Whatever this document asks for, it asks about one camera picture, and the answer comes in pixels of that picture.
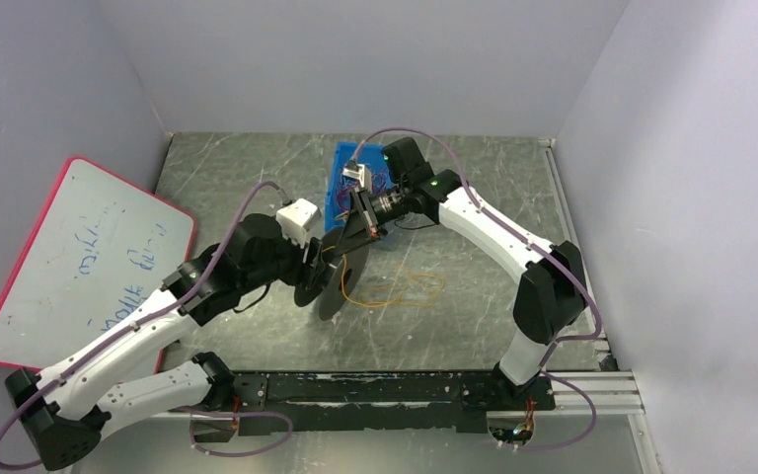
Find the black metal bracket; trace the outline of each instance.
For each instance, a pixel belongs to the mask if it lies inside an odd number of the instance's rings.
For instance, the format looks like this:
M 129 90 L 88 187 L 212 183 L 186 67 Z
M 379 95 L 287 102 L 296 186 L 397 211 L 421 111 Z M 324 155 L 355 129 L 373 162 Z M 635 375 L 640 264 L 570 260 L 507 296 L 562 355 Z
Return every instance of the black metal bracket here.
M 251 397 L 241 412 L 265 407 L 291 418 L 298 432 L 453 428 L 485 434 L 487 412 L 523 411 L 528 399 L 539 411 L 556 408 L 549 379 L 537 377 L 516 393 L 492 370 L 234 373 L 235 387 Z M 279 420 L 245 419 L 239 435 L 283 429 Z
M 26 368 L 11 373 L 4 381 L 15 407 L 37 393 L 39 377 Z M 79 461 L 100 442 L 100 430 L 109 420 L 107 412 L 96 406 L 79 421 L 60 418 L 56 403 L 36 400 L 21 421 L 45 469 L 56 471 Z

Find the metal table surface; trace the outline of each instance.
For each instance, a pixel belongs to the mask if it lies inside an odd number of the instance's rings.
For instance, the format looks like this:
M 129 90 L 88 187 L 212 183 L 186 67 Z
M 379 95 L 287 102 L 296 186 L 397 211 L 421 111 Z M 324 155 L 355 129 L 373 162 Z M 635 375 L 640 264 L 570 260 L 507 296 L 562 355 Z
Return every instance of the metal table surface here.
M 545 417 L 537 445 L 579 433 L 588 417 Z M 282 436 L 234 437 L 207 447 L 237 452 L 263 447 Z M 104 440 L 69 474 L 270 473 L 387 474 L 470 472 L 644 472 L 626 416 L 601 416 L 591 436 L 565 449 L 514 452 L 495 447 L 487 434 L 452 430 L 313 432 L 295 434 L 272 452 L 245 458 L 205 456 L 190 449 L 187 420 L 148 420 Z
M 197 254 L 222 238 L 236 207 L 259 180 L 274 180 L 293 197 L 308 199 L 323 209 L 337 142 L 360 138 L 351 134 L 179 133 L 170 146 L 157 195 L 195 217 L 198 231 L 192 250 Z M 531 232 L 555 243 L 565 238 L 563 210 L 538 140 L 445 138 L 464 160 L 471 184 L 486 200 Z M 417 141 L 435 171 L 453 168 L 438 145 Z M 264 191 L 250 212 L 273 213 L 277 205 L 277 196 Z M 418 217 L 409 225 L 425 223 L 425 217 Z M 323 225 L 317 227 L 320 236 Z M 268 298 L 253 309 L 223 313 L 171 347 L 165 367 L 201 351 L 216 352 L 232 369 L 466 369 L 491 368 L 498 362 L 515 332 L 516 287 L 484 251 L 437 226 L 392 229 L 370 252 L 359 288 L 387 285 L 405 274 L 404 266 L 411 272 L 445 278 L 435 304 L 381 309 L 347 304 L 335 322 L 323 322 L 314 315 L 312 305 L 294 305 L 293 288 L 276 283 Z M 251 294 L 244 302 L 255 297 L 256 293 Z M 569 334 L 589 330 L 585 314 L 567 328 Z M 566 343 L 548 368 L 590 370 L 598 364 L 590 343 Z

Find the gray wall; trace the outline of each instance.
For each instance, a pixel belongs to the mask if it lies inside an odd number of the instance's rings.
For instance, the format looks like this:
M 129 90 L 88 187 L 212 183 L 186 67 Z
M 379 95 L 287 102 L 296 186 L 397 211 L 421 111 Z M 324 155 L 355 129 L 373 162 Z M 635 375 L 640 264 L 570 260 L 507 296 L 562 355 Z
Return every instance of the gray wall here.
M 558 137 L 667 472 L 758 472 L 758 1 L 632 0 Z
M 166 138 L 91 0 L 0 1 L 0 290 L 63 162 L 85 155 L 152 187 Z M 10 413 L 0 368 L 0 424 Z M 2 457 L 34 452 L 14 430 Z
M 627 0 L 101 0 L 172 131 L 554 136 Z

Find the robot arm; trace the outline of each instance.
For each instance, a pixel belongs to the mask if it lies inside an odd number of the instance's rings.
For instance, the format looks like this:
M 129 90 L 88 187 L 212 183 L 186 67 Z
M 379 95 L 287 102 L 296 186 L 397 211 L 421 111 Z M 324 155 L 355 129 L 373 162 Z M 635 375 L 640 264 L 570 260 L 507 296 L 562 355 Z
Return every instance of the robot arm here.
M 495 369 L 520 389 L 539 372 L 550 344 L 585 309 L 585 301 L 559 270 L 530 249 L 529 243 L 518 242 L 481 213 L 457 174 L 444 170 L 435 175 L 412 138 L 401 138 L 382 151 L 395 186 L 374 196 L 366 190 L 350 191 L 350 215 L 335 251 L 346 253 L 377 240 L 384 233 L 383 224 L 409 212 L 423 214 L 483 249 L 518 285 L 513 305 L 516 334 Z M 534 235 L 489 205 L 474 189 L 469 188 L 469 192 L 482 208 L 528 242 L 549 249 L 585 285 L 582 257 L 576 246 L 569 241 L 554 245 Z
M 325 279 L 329 278 L 332 259 L 376 241 L 385 232 L 385 223 L 409 212 L 424 214 L 463 235 L 518 284 L 513 308 L 516 334 L 493 373 L 500 374 L 498 384 L 508 391 L 515 393 L 528 386 L 558 332 L 576 319 L 585 302 L 565 276 L 484 216 L 454 172 L 445 170 L 435 175 L 412 139 L 398 140 L 383 151 L 395 186 L 378 195 L 365 188 L 350 191 L 349 215 L 332 252 L 324 252 L 327 249 L 322 240 L 309 237 L 309 229 L 320 213 L 304 199 L 279 210 L 275 217 L 250 214 L 236 228 L 210 278 L 177 310 L 143 326 L 138 324 L 143 315 L 177 302 L 195 286 L 216 245 L 181 264 L 135 312 L 77 354 L 39 374 L 26 369 L 11 374 L 5 383 L 17 407 L 40 387 L 59 383 L 22 416 L 44 466 L 56 470 L 71 465 L 103 438 L 154 414 L 187 405 L 212 411 L 231 403 L 234 375 L 213 353 L 196 355 L 168 372 L 118 382 L 143 357 L 236 307 L 242 296 L 256 288 L 280 280 L 295 286 L 296 304 L 309 304 L 324 287 L 338 286 L 337 280 Z M 364 175 L 358 176 L 359 181 L 365 181 Z M 581 257 L 573 244 L 552 245 L 480 197 L 478 201 L 529 241 L 550 249 L 554 258 L 584 282 Z M 122 332 L 126 334 L 110 343 Z M 100 347 L 104 349 L 99 354 L 67 380 L 60 380 L 60 374 L 74 360 Z
M 42 387 L 52 386 L 23 414 L 21 421 L 48 470 L 82 459 L 102 439 L 128 425 L 182 406 L 209 411 L 233 403 L 234 375 L 213 353 L 198 354 L 167 372 L 119 383 L 144 357 L 236 307 L 242 296 L 275 280 L 297 285 L 306 271 L 308 230 L 318 208 L 300 199 L 277 216 L 250 214 L 237 226 L 210 278 L 193 298 L 148 323 L 145 315 L 162 310 L 200 280 L 217 246 L 182 263 L 132 314 L 76 354 L 33 373 L 19 369 L 5 381 L 19 407 Z M 75 360 L 97 352 L 63 380 Z

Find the whiteboard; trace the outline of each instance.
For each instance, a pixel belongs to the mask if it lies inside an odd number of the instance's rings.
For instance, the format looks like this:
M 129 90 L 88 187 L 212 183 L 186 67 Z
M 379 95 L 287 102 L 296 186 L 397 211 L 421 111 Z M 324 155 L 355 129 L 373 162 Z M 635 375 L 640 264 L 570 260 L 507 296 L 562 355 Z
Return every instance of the whiteboard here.
M 0 297 L 0 365 L 46 367 L 101 336 L 186 259 L 194 230 L 183 211 L 68 160 Z

